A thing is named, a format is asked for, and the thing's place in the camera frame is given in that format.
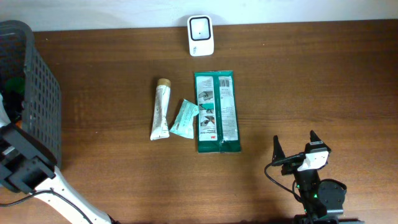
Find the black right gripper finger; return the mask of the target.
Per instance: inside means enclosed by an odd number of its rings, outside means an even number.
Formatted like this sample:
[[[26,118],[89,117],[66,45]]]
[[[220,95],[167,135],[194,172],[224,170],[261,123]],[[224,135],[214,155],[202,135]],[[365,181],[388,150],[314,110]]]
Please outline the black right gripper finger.
[[[280,145],[279,138],[277,135],[273,137],[273,155],[272,162],[277,162],[285,159],[285,154],[283,152],[282,146]]]
[[[319,146],[324,144],[324,142],[318,137],[314,130],[310,131],[310,145]]]

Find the white tube gold cap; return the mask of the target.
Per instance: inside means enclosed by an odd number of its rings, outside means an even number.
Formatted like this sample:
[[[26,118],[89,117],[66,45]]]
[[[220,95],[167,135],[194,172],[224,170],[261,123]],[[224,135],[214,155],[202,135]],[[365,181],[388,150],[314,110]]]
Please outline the white tube gold cap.
[[[166,78],[159,79],[155,90],[154,117],[150,135],[151,141],[168,138],[170,136],[169,126],[167,124],[170,93],[171,81]]]

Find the green lid jar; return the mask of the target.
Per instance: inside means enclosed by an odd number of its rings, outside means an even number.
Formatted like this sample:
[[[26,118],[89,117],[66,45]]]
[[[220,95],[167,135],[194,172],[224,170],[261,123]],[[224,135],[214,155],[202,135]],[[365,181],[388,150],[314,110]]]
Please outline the green lid jar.
[[[25,78],[14,77],[6,81],[5,84],[6,93],[17,93],[24,96],[25,93]]]

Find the green 3M gloves packet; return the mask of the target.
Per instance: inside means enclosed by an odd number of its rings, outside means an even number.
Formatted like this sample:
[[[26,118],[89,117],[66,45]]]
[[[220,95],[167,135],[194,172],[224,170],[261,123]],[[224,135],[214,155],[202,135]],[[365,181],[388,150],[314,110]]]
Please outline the green 3M gloves packet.
[[[198,152],[239,153],[233,71],[196,72]]]

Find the mint green snack pouch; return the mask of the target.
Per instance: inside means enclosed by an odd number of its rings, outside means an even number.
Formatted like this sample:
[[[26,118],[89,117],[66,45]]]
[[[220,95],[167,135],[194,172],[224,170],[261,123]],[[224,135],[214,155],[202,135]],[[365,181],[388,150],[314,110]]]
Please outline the mint green snack pouch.
[[[193,139],[193,119],[198,114],[198,106],[184,99],[170,132],[183,138]]]

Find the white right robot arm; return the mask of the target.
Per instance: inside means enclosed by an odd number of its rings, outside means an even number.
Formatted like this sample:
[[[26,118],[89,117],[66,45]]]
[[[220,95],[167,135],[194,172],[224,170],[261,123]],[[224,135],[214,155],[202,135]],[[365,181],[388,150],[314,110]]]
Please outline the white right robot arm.
[[[328,164],[331,149],[310,131],[310,142],[303,152],[286,157],[282,162],[282,175],[294,176],[298,200],[305,213],[294,216],[295,224],[349,224],[362,223],[358,219],[340,219],[347,186],[334,179],[323,179],[318,171]]]

